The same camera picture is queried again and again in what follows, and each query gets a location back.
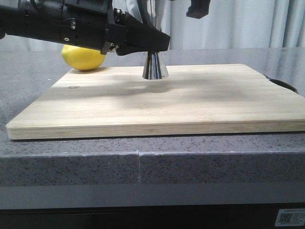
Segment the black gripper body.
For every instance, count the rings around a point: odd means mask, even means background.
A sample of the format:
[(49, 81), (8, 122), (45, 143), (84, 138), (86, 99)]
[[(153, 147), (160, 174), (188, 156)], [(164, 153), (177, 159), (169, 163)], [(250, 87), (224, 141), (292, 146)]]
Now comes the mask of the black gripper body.
[(194, 19), (201, 19), (209, 14), (210, 0), (191, 0), (191, 5), (186, 16)]
[(125, 43), (126, 15), (111, 0), (2, 0), (0, 37), (25, 37), (106, 54)]

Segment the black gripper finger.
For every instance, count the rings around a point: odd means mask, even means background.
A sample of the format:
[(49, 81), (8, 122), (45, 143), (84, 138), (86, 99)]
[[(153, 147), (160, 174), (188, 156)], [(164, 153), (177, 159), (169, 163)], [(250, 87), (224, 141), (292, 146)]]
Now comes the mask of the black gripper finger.
[(125, 12), (116, 16), (116, 23), (126, 29), (123, 44), (116, 49), (117, 55), (127, 55), (135, 52), (163, 52), (168, 49), (170, 36), (143, 24), (131, 14)]

